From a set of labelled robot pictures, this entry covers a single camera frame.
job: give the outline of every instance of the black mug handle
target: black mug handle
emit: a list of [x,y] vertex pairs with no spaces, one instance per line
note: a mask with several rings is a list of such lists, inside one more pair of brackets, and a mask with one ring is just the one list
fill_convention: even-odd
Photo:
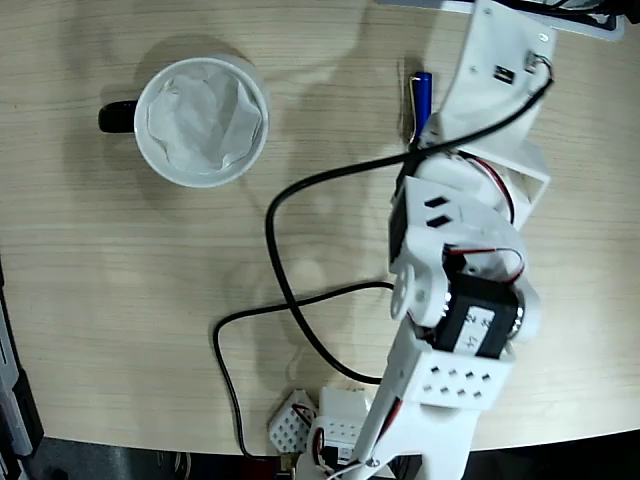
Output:
[[98,113],[98,127],[105,133],[133,133],[133,117],[137,100],[105,105]]

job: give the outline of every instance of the black cable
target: black cable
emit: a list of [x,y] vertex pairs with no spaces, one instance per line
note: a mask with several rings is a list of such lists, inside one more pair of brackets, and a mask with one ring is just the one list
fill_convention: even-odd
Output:
[[[387,282],[382,282],[382,281],[358,283],[355,285],[349,285],[347,287],[338,288],[336,290],[332,290],[330,292],[323,293],[321,295],[316,295],[310,298],[306,298],[304,300],[300,300],[300,302],[297,305],[299,306],[311,305],[313,303],[322,302],[324,300],[329,300],[330,298],[334,298],[340,295],[345,295],[347,293],[357,292],[359,290],[365,290],[368,288],[386,288],[389,290],[393,290],[393,285]],[[213,351],[216,355],[216,360],[218,361],[220,371],[222,372],[222,378],[224,379],[224,383],[226,384],[227,390],[229,391],[229,397],[231,398],[231,405],[233,407],[233,416],[235,419],[235,428],[236,428],[236,436],[238,438],[238,445],[240,446],[240,451],[242,452],[242,454],[251,460],[262,460],[262,459],[260,457],[256,457],[255,455],[249,453],[249,451],[247,450],[247,446],[244,443],[244,430],[242,428],[242,412],[240,410],[240,404],[238,403],[238,395],[236,394],[236,390],[233,387],[233,381],[231,380],[231,376],[229,375],[229,370],[227,370],[227,366],[224,363],[222,350],[220,349],[220,330],[222,330],[222,327],[224,327],[225,325],[235,320],[239,320],[241,318],[251,317],[255,315],[263,315],[265,313],[282,312],[288,309],[289,309],[289,305],[286,303],[282,303],[280,305],[252,308],[249,310],[244,310],[242,312],[237,312],[220,320],[215,326],[215,328],[213,329],[213,333],[212,333]]]
[[282,266],[280,253],[278,252],[278,244],[276,242],[275,234],[275,216],[280,205],[282,205],[282,203],[287,198],[293,196],[297,192],[313,185],[317,185],[318,183],[326,182],[328,180],[333,180],[340,177],[346,177],[348,175],[353,175],[356,173],[367,172],[378,168],[389,167],[391,165],[397,165],[403,162],[419,163],[430,155],[434,155],[445,150],[450,150],[452,148],[465,145],[467,143],[471,143],[475,140],[491,135],[492,133],[495,133],[498,130],[506,127],[507,125],[515,122],[518,118],[527,113],[536,105],[536,103],[538,103],[538,101],[544,96],[551,85],[553,85],[553,79],[549,77],[547,83],[540,87],[540,89],[536,93],[534,93],[531,98],[529,98],[529,100],[527,100],[527,102],[522,107],[520,107],[519,110],[509,115],[504,120],[487,128],[484,128],[476,133],[465,135],[462,138],[443,142],[439,145],[433,145],[421,150],[415,150],[408,153],[395,155],[393,157],[372,160],[369,162],[356,163],[353,165],[347,165],[344,167],[335,168],[333,170],[320,172],[310,177],[303,178],[302,180],[299,180],[296,183],[288,186],[271,201],[271,204],[269,205],[269,209],[267,210],[267,214],[265,216],[265,236],[267,241],[267,249],[269,251],[269,257],[271,258],[271,265],[273,266],[273,271],[276,275],[276,279],[278,280],[278,284],[280,285],[280,289],[282,290],[282,294],[284,295],[287,305],[291,310],[291,314],[300,327],[300,330],[302,330],[302,333],[304,333],[305,337],[307,337],[307,340],[309,340],[309,343],[311,343],[313,348],[315,348],[320,356],[334,369],[357,382],[368,383],[372,385],[380,384],[380,378],[370,377],[368,375],[362,375],[358,372],[355,372],[346,365],[343,365],[337,358],[331,355],[331,353],[318,339],[312,328],[305,320],[300,307],[296,303],[295,296],[293,294],[293,291],[291,290],[289,281],[287,280],[287,275],[284,271],[284,267]]

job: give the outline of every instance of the dark floor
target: dark floor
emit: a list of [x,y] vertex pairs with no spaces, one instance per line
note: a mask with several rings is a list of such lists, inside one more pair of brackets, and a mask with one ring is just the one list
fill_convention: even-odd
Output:
[[[464,480],[550,480],[640,478],[636,460],[640,431],[555,445],[474,452]],[[277,461],[249,462],[240,456],[190,456],[189,480],[271,480]],[[186,456],[180,455],[180,474],[174,473],[176,454],[45,438],[35,457],[26,462],[32,480],[184,480]],[[419,459],[397,462],[407,480]]]

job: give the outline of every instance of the blue pen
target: blue pen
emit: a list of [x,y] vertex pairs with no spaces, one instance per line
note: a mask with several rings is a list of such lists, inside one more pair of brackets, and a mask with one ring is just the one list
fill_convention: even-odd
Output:
[[417,148],[420,135],[431,116],[433,75],[427,72],[416,72],[409,79],[411,92],[411,108],[413,110],[413,133],[409,140],[411,148]]

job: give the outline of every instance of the cup rim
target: cup rim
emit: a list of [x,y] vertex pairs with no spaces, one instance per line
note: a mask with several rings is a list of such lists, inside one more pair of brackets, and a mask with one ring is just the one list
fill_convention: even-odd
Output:
[[[251,156],[249,156],[251,154],[250,152],[245,157],[238,160],[238,162],[242,162],[241,168],[236,169],[234,173],[225,175],[224,178],[220,178],[219,176],[216,176],[216,178],[211,179],[210,182],[191,183],[191,182],[183,181],[182,179],[176,178],[175,176],[172,176],[170,172],[168,172],[166,169],[160,168],[153,159],[149,158],[151,154],[148,151],[146,151],[146,146],[144,142],[140,140],[140,131],[139,131],[138,125],[140,124],[140,122],[144,121],[144,119],[141,118],[141,115],[144,115],[146,113],[145,110],[149,107],[149,103],[151,99],[147,97],[151,95],[151,90],[154,89],[154,87],[157,85],[160,79],[163,76],[165,76],[167,72],[173,69],[176,69],[178,67],[181,67],[183,65],[202,64],[202,63],[223,66],[224,68],[229,69],[233,74],[238,76],[240,80],[246,86],[248,86],[253,98],[258,104],[258,108],[260,109],[260,113],[262,114],[262,122],[259,127],[258,136],[256,139],[254,139],[254,144],[257,144],[255,151]],[[136,105],[136,110],[134,113],[133,131],[134,131],[136,143],[138,145],[138,150],[142,154],[142,157],[145,159],[147,164],[158,175],[165,178],[166,180],[169,180],[172,183],[181,185],[183,187],[213,188],[213,187],[218,187],[226,183],[232,182],[236,178],[240,177],[247,170],[249,170],[249,168],[251,168],[251,166],[258,159],[267,141],[267,134],[269,130],[269,107],[267,104],[267,100],[265,98],[266,92],[263,92],[260,89],[256,80],[237,64],[240,64],[247,69],[253,70],[255,72],[254,75],[257,75],[257,71],[255,71],[255,67],[253,67],[253,65],[251,65],[249,62],[247,62],[242,58],[229,55],[226,53],[214,54],[210,57],[190,57],[190,58],[185,58],[183,60],[178,60],[177,62],[171,63],[166,67],[164,67],[163,69],[156,72],[156,74],[147,82],[145,87],[142,89],[142,93],[138,98],[138,103]],[[194,175],[198,175],[199,177],[205,177],[205,175],[199,175],[199,174],[194,174]]]

